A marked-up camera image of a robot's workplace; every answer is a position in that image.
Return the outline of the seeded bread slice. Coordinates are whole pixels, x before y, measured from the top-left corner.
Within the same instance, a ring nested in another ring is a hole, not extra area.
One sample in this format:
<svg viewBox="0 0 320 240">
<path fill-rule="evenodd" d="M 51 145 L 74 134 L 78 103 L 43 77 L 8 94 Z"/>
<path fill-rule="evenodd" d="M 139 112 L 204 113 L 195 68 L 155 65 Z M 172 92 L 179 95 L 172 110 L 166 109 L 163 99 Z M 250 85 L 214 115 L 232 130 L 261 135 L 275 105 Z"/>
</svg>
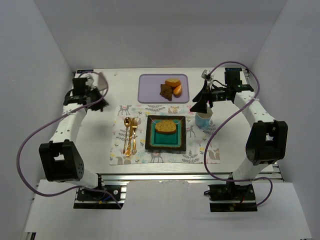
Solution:
<svg viewBox="0 0 320 240">
<path fill-rule="evenodd" d="M 174 134 L 177 126 L 173 120 L 161 120 L 155 124 L 155 131 L 159 134 Z"/>
</svg>

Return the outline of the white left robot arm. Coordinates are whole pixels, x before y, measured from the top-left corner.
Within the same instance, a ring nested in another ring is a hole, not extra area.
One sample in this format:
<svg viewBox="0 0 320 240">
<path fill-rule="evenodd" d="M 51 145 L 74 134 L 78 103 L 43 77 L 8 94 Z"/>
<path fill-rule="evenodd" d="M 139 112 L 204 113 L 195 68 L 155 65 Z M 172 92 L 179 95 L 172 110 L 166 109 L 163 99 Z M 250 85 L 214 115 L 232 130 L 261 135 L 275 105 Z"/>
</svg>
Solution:
<svg viewBox="0 0 320 240">
<path fill-rule="evenodd" d="M 85 169 L 76 140 L 87 111 L 103 111 L 108 106 L 104 99 L 108 82 L 102 72 L 97 73 L 97 82 L 91 72 L 85 72 L 73 78 L 72 84 L 64 97 L 62 119 L 54 135 L 39 146 L 43 170 L 49 182 L 101 189 L 101 176 Z"/>
</svg>

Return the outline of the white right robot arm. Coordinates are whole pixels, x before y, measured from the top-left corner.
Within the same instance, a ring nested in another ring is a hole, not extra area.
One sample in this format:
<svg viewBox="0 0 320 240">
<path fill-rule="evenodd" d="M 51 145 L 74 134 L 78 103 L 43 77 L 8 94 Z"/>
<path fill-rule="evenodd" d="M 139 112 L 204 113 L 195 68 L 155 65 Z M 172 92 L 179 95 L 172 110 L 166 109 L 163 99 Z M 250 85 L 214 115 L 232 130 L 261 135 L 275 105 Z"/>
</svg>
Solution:
<svg viewBox="0 0 320 240">
<path fill-rule="evenodd" d="M 231 173 L 229 181 L 246 186 L 267 166 L 285 157 L 288 125 L 272 117 L 258 101 L 258 92 L 240 79 L 240 71 L 227 70 L 224 84 L 214 85 L 207 71 L 203 71 L 204 84 L 193 98 L 191 112 L 205 114 L 214 102 L 231 101 L 244 115 L 251 130 L 245 145 L 245 159 Z"/>
</svg>

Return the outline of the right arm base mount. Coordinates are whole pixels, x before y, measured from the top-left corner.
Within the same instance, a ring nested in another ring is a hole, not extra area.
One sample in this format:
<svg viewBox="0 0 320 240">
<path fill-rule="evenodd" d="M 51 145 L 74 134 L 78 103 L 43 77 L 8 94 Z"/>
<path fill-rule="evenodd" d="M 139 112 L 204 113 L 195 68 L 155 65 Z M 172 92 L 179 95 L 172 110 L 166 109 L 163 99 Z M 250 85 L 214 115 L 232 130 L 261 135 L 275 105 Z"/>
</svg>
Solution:
<svg viewBox="0 0 320 240">
<path fill-rule="evenodd" d="M 213 175 L 216 183 L 208 185 L 203 194 L 209 197 L 212 213 L 256 212 L 258 204 L 251 179 L 234 180 L 230 175 L 222 178 Z"/>
</svg>

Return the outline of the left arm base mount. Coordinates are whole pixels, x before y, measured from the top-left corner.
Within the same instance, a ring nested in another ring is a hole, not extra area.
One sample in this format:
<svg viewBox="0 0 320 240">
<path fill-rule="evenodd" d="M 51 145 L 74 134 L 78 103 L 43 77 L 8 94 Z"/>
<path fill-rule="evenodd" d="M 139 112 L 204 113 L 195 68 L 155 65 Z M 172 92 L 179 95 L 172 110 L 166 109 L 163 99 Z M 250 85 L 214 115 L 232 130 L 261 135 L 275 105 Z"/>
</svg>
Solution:
<svg viewBox="0 0 320 240">
<path fill-rule="evenodd" d="M 80 188 L 76 191 L 74 209 L 82 210 L 119 210 L 126 198 L 126 185 L 119 181 L 99 178 L 94 190 Z"/>
</svg>

